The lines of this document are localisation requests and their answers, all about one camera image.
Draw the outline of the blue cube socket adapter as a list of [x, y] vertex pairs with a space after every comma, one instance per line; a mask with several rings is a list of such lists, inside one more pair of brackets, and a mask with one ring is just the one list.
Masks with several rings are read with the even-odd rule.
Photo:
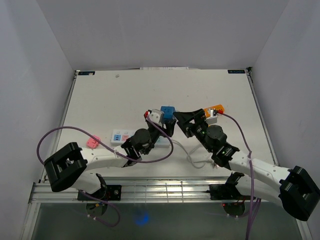
[[174, 116], [175, 107], [174, 106], [166, 106], [163, 105], [160, 108], [161, 111], [161, 125], [174, 125], [176, 123], [176, 119]]

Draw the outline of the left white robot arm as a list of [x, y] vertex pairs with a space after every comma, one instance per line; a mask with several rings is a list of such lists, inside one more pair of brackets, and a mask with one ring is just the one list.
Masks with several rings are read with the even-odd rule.
[[174, 134], [176, 119], [155, 123], [146, 119], [148, 128], [140, 128], [122, 145], [111, 148], [80, 147], [70, 142], [44, 162], [44, 168], [53, 192], [68, 188], [85, 191], [95, 200], [104, 199], [107, 184], [103, 177], [94, 171], [101, 168], [126, 168], [142, 163], [143, 155], [148, 155], [159, 137], [170, 140]]

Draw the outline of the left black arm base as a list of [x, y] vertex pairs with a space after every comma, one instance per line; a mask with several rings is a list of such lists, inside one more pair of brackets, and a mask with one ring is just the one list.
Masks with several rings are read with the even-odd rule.
[[83, 194], [81, 191], [78, 191], [77, 200], [78, 201], [120, 201], [122, 194], [122, 186], [121, 185], [107, 185], [104, 190], [98, 190], [93, 194]]

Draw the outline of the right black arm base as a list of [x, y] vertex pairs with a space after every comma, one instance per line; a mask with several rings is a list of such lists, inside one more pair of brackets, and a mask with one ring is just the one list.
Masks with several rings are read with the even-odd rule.
[[241, 194], [234, 185], [229, 184], [210, 184], [205, 191], [210, 195], [211, 200], [250, 200], [248, 194]]

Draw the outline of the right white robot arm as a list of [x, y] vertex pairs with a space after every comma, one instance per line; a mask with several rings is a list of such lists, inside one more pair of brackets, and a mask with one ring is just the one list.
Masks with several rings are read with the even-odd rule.
[[253, 196], [281, 205], [292, 217], [307, 221], [320, 201], [320, 189], [308, 172], [297, 165], [290, 169], [252, 158], [251, 150], [244, 153], [229, 144], [216, 124], [221, 114], [216, 109], [209, 116], [204, 109], [173, 114], [186, 137], [196, 137], [216, 165], [231, 171], [225, 184], [211, 193], [223, 200]]

